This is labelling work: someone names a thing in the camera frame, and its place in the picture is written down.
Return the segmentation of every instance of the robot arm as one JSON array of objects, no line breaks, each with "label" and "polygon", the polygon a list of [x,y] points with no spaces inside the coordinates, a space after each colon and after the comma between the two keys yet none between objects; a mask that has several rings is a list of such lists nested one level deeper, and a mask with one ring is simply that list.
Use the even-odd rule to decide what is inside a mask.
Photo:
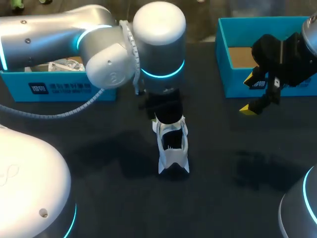
[{"label": "robot arm", "polygon": [[302,32],[294,33],[285,41],[263,35],[252,46],[252,55],[259,65],[245,80],[251,87],[268,74],[266,93],[240,111],[258,115],[271,103],[279,104],[283,87],[296,87],[317,73],[317,13],[307,19]]},{"label": "robot arm", "polygon": [[3,105],[0,110],[35,119],[63,118],[133,76],[136,87],[140,77],[146,91],[144,108],[161,145],[159,173],[175,162],[189,171],[188,130],[179,90],[184,81],[185,30],[183,12],[162,1],[139,9],[133,23],[120,21],[119,25],[98,5],[46,16],[2,17],[0,70],[80,56],[88,79],[100,91],[82,106],[59,115],[36,115]]}]

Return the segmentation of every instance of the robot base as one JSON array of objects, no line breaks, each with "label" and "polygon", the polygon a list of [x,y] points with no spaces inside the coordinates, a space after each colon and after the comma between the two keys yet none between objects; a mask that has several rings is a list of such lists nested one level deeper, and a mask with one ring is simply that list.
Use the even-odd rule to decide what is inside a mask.
[{"label": "robot base", "polygon": [[0,237],[70,238],[77,206],[61,154],[0,126]]}]

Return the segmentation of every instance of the screw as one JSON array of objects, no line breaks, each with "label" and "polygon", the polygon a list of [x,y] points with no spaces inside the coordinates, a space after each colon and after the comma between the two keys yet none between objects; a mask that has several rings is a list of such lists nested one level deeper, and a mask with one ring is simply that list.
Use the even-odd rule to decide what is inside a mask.
[{"label": "screw", "polygon": [[316,21],[316,16],[314,15],[314,16],[312,16],[310,19],[309,19],[309,23],[310,24],[312,24],[312,23],[314,23],[315,21]]}]

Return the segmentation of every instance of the logo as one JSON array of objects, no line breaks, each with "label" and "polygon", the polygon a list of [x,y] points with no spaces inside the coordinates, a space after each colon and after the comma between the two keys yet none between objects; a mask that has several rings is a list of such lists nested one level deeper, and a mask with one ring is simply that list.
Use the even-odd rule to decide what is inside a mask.
[{"label": "logo", "polygon": [[116,86],[121,84],[125,80],[125,76],[122,72],[112,72],[109,75],[108,85],[109,86]]},{"label": "logo", "polygon": [[48,94],[48,89],[44,83],[29,83],[33,94]]},{"label": "logo", "polygon": [[5,173],[0,173],[0,187],[5,186],[8,180],[17,176],[18,173],[19,173],[18,165],[8,166]]},{"label": "logo", "polygon": [[265,89],[266,88],[267,81],[259,81],[256,82],[250,89]]}]

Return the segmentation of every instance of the box label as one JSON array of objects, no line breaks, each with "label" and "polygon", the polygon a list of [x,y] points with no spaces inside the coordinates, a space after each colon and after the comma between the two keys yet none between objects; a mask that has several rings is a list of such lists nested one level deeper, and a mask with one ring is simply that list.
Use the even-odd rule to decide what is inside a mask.
[{"label": "box label", "polygon": [[92,92],[90,83],[51,83],[49,88],[54,94],[89,94]]},{"label": "box label", "polygon": [[49,94],[44,83],[29,83],[29,87],[33,94]]}]

